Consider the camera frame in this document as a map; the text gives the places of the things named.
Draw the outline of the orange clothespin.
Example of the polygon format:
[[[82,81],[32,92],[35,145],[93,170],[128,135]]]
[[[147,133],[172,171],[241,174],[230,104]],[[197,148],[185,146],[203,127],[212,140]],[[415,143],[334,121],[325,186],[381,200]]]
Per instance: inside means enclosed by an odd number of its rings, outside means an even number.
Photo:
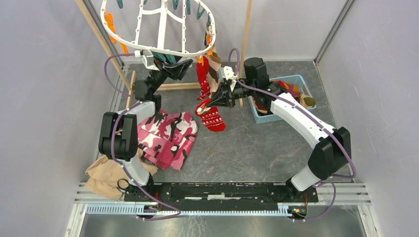
[[[204,65],[204,57],[202,55],[196,56],[195,59],[197,60],[198,64]]]
[[[208,57],[211,57],[213,55],[213,34],[210,34],[209,32],[206,32],[206,38],[205,38],[205,45],[209,47],[208,52],[206,53]]]
[[[113,34],[115,34],[116,31],[115,31],[115,26],[114,26],[114,22],[113,22],[113,15],[111,13],[108,13],[107,11],[104,11],[104,18],[105,18],[105,21],[106,21],[106,24],[107,24],[108,28],[112,31]],[[111,40],[112,44],[117,43],[117,40],[114,37],[112,37],[111,35],[109,35],[109,37],[110,37],[110,40]]]

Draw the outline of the tan brown striped sock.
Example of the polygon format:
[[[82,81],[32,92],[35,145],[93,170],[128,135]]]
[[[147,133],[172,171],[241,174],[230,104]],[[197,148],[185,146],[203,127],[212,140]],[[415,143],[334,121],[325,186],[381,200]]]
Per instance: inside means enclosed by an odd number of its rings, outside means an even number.
[[[217,91],[219,82],[218,82],[218,70],[221,67],[221,57],[218,55],[216,49],[214,48],[212,51],[212,55],[208,56],[209,62],[209,72],[208,72],[208,83],[209,83],[209,91],[210,93],[214,93]]]

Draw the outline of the white clip hanger frame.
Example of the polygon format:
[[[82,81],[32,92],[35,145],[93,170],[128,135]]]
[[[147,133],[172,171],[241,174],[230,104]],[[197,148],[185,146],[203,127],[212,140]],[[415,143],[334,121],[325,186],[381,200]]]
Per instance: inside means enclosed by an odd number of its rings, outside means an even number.
[[[113,15],[116,33],[108,28],[104,11]],[[103,0],[99,17],[106,34],[121,45],[122,52],[140,57],[150,50],[185,58],[206,55],[206,32],[216,41],[213,12],[202,0]]]

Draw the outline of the red white patterned sock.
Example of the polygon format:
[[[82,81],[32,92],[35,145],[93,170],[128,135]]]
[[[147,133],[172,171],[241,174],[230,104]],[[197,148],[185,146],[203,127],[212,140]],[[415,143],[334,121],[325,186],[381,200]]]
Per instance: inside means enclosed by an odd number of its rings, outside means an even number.
[[[209,62],[206,57],[202,57],[202,62],[196,66],[196,74],[200,85],[200,95],[197,100],[203,100],[210,96],[210,85],[208,82]]]

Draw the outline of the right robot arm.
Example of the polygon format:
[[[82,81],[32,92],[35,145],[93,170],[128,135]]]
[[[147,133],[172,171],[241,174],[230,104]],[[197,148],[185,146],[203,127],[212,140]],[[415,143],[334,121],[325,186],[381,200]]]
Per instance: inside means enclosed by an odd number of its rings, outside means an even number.
[[[217,71],[219,87],[208,106],[233,108],[237,99],[253,97],[306,140],[313,151],[307,165],[286,182],[285,194],[289,200],[299,201],[308,188],[334,176],[346,164],[356,174],[346,128],[336,129],[303,107],[284,85],[269,78],[263,59],[249,58],[244,67],[244,78],[238,78],[229,66]]]

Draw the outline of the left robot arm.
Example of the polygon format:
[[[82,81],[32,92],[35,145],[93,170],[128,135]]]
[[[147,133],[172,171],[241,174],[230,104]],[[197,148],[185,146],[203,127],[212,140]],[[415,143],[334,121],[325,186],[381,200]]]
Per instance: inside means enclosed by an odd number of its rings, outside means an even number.
[[[128,183],[136,185],[136,194],[143,201],[150,201],[155,196],[155,187],[150,185],[150,172],[141,164],[137,155],[138,125],[145,119],[154,116],[161,108],[161,96],[155,94],[157,89],[170,78],[181,80],[191,59],[176,63],[156,59],[158,69],[151,70],[146,79],[133,83],[133,97],[137,102],[119,112],[106,112],[103,115],[99,135],[99,152],[121,166],[128,177]]]

